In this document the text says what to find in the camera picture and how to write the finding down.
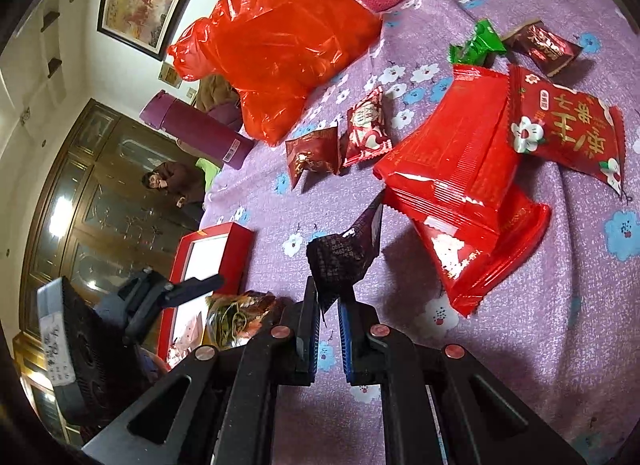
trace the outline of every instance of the barcode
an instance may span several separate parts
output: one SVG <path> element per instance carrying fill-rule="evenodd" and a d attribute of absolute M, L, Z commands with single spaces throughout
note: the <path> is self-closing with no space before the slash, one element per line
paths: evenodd
<path fill-rule="evenodd" d="M 222 161 L 228 162 L 229 160 L 231 160 L 236 154 L 236 151 L 238 150 L 239 147 L 240 147 L 240 140 L 236 138 L 236 140 L 234 140 L 234 142 L 231 144 L 231 147 L 229 148 L 228 152 L 226 152 L 226 155 L 222 159 Z"/>

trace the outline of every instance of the floral bedsheet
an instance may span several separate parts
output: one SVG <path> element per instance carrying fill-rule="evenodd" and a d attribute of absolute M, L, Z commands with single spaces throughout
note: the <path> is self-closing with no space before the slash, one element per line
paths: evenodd
<path fill-rule="evenodd" d="M 385 209 L 382 253 L 356 285 L 382 321 L 417 343 L 458 342 L 577 448 L 603 463 L 640 413 L 640 41 L 611 0 L 404 0 L 383 14 L 379 42 L 318 88 L 295 137 L 337 124 L 382 85 L 394 142 L 426 120 L 452 82 L 449 43 L 475 20 L 503 34 L 531 18 L 584 47 L 554 82 L 618 105 L 626 124 L 626 198 L 603 182 L 528 157 L 517 182 L 553 207 L 536 252 L 462 318 L 443 295 L 410 221 Z M 518 57 L 535 70 L 528 58 Z M 506 72 L 498 59 L 494 69 Z M 206 196 L 202 227 L 235 220 L 256 233 L 247 289 L 301 299 L 306 244 L 342 232 L 382 184 L 370 164 L 341 177 L 308 173 L 290 190 L 284 145 L 258 145 L 241 171 L 225 168 Z M 274 463 L 382 464 L 380 388 L 351 387 L 340 366 L 335 308 L 322 327 L 316 383 L 283 387 Z"/>

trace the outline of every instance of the wall shelf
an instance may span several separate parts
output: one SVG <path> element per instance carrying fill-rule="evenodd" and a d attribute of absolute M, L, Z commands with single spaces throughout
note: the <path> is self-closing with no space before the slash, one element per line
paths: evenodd
<path fill-rule="evenodd" d="M 47 66 L 49 67 L 49 75 L 47 75 L 47 79 L 53 77 L 53 74 L 56 73 L 58 68 L 62 66 L 62 61 L 57 57 L 52 57 L 49 62 L 47 62 Z"/>
<path fill-rule="evenodd" d="M 49 28 L 55 21 L 60 17 L 60 12 L 56 12 L 55 10 L 50 10 L 45 14 L 42 19 L 42 28 L 40 32 L 44 32 L 47 28 Z"/>

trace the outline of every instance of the red candy wrapper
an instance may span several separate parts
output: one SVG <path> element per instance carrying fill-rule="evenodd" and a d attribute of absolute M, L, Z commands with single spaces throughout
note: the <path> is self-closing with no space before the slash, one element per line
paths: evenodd
<path fill-rule="evenodd" d="M 534 203 L 512 185 L 500 207 L 500 238 L 492 252 L 414 220 L 436 265 L 451 306 L 465 317 L 538 246 L 551 219 L 548 205 Z"/>
<path fill-rule="evenodd" d="M 481 251 L 500 236 L 498 209 L 518 163 L 510 138 L 509 78 L 455 65 L 433 115 L 373 168 L 385 204 Z"/>
<path fill-rule="evenodd" d="M 285 147 L 292 189 L 296 188 L 303 171 L 340 172 L 337 126 L 287 140 Z"/>
<path fill-rule="evenodd" d="M 502 40 L 528 55 L 547 77 L 556 75 L 582 51 L 581 46 L 547 30 L 540 20 L 525 23 L 513 35 Z"/>
<path fill-rule="evenodd" d="M 518 153 L 596 177 L 622 195 L 622 112 L 602 100 L 552 84 L 511 65 L 511 144 Z"/>
<path fill-rule="evenodd" d="M 358 162 L 384 155 L 392 149 L 386 136 L 385 116 L 382 112 L 382 86 L 378 86 L 353 108 L 347 111 L 349 143 L 342 166 L 348 168 Z"/>

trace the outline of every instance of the woman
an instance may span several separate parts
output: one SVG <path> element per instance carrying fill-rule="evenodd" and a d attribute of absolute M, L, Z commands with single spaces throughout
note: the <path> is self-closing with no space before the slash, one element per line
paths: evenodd
<path fill-rule="evenodd" d="M 164 189 L 176 200 L 175 206 L 200 224 L 204 200 L 204 172 L 181 162 L 164 162 L 152 172 L 142 175 L 142 184 L 149 189 Z"/>

